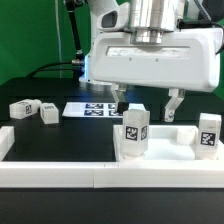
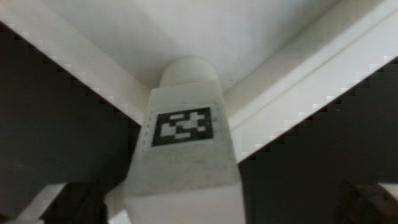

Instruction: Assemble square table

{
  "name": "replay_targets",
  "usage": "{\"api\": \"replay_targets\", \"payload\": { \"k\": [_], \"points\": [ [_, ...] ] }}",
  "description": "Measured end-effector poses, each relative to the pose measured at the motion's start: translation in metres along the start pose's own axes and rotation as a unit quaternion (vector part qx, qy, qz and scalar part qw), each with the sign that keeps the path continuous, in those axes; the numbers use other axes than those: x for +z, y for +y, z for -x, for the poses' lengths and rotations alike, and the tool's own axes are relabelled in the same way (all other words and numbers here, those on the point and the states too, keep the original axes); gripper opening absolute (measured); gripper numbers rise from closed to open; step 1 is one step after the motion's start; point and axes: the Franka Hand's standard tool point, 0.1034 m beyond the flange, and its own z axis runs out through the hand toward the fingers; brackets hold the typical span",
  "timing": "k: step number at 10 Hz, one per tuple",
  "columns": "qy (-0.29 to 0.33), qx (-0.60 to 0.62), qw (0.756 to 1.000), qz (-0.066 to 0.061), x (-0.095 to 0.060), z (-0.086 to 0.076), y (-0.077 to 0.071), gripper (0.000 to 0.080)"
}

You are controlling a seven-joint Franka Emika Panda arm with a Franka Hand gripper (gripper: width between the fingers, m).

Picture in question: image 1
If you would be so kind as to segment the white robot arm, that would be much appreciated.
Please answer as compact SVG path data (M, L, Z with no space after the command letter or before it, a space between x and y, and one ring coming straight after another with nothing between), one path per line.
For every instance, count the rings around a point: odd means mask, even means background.
M219 83L224 30L210 20L185 21L189 0L83 0L90 9L92 45L87 74L112 85L167 88L165 120L174 119L185 92Z

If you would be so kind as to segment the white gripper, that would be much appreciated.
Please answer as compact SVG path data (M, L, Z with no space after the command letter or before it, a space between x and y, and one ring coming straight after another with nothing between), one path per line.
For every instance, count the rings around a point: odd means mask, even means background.
M169 89L162 115L173 122L185 90L211 92L218 86L222 37L219 28L184 29L165 34L160 44L133 44L129 33L102 33L92 48L89 72L96 81L113 83L119 114L129 108L125 84Z

